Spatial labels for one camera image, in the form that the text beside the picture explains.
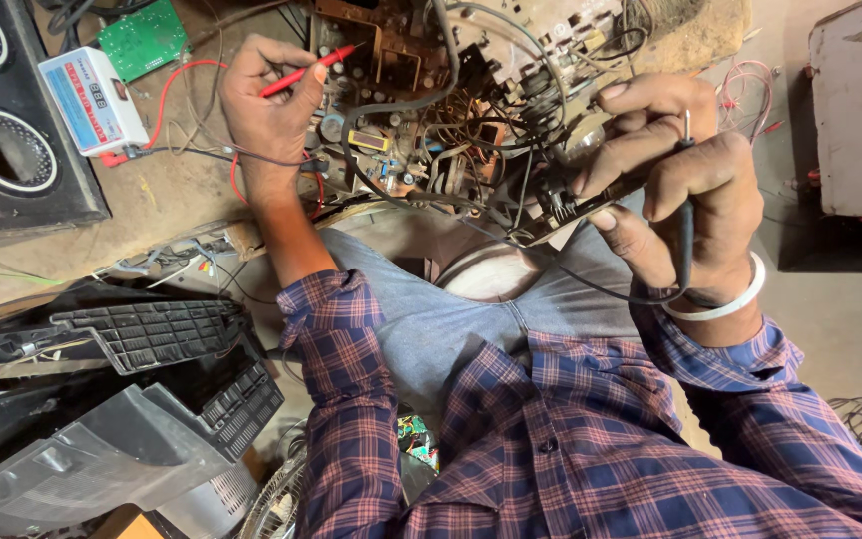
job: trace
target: speaker box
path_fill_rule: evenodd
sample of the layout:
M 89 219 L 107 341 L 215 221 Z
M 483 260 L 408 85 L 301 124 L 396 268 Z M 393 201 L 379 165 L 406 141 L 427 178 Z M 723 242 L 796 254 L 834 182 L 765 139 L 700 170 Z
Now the speaker box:
M 30 7 L 0 0 L 0 246 L 110 217 L 36 69 L 45 58 Z

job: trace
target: blue jeans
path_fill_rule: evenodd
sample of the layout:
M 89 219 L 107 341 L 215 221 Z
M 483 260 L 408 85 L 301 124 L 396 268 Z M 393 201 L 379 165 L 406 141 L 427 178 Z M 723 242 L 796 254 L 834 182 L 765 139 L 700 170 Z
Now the blue jeans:
M 622 204 L 638 214 L 643 191 Z M 332 229 L 321 231 L 342 270 L 368 276 L 387 322 L 377 328 L 402 402 L 422 415 L 436 416 L 442 389 L 455 366 L 473 360 L 483 341 L 530 362 L 529 331 L 572 337 L 638 340 L 628 304 L 587 288 L 552 267 L 518 299 L 480 303 L 453 295 L 395 266 L 359 239 Z M 581 277 L 627 293 L 631 274 L 597 229 L 584 221 L 557 260 Z

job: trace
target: green circuit board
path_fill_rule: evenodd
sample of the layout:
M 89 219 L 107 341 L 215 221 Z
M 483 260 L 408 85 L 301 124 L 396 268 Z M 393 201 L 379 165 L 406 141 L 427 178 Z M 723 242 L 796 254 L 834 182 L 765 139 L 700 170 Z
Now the green circuit board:
M 100 30 L 98 37 L 122 82 L 136 80 L 177 58 L 188 38 L 171 0 L 158 0 L 123 16 Z

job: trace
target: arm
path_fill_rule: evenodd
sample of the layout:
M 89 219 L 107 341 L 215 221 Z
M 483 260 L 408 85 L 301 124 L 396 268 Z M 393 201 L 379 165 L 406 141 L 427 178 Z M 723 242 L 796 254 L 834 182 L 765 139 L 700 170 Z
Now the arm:
M 741 135 L 716 130 L 713 88 L 682 77 L 645 75 L 603 92 L 602 107 L 623 133 L 608 142 L 576 191 L 592 196 L 619 174 L 652 166 L 646 223 L 619 206 L 592 216 L 605 241 L 629 264 L 635 293 L 670 288 L 673 226 L 666 220 L 688 197 L 694 203 L 692 286 L 672 307 L 702 310 L 688 297 L 727 304 L 751 281 L 747 257 L 762 199 L 753 155 Z M 698 144 L 673 154 L 680 116 L 694 115 Z M 797 380 L 803 354 L 757 302 L 723 318 L 685 322 L 659 307 L 631 306 L 644 346 L 677 378 L 700 425 L 724 459 L 808 493 L 862 523 L 862 449 L 831 408 Z
M 309 68 L 294 94 L 263 99 L 270 62 L 308 66 L 315 56 L 249 36 L 222 82 L 221 97 L 240 146 L 294 163 L 302 158 L 308 119 L 321 103 L 324 68 Z M 398 397 L 374 327 L 384 321 L 364 275 L 340 272 L 305 216 L 297 167 L 243 156 L 249 200 L 268 254 L 286 289 L 278 296 L 287 327 L 281 348 L 296 342 L 315 403 L 308 417 L 308 465 L 299 506 L 301 536 L 383 536 L 401 513 L 395 414 Z

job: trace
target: white tester box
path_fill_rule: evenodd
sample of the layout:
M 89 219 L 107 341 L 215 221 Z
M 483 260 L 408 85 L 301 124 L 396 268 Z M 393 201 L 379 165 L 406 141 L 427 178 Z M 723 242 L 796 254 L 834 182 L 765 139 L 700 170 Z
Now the white tester box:
M 128 88 L 102 51 L 82 47 L 43 61 L 38 70 L 82 155 L 149 141 Z

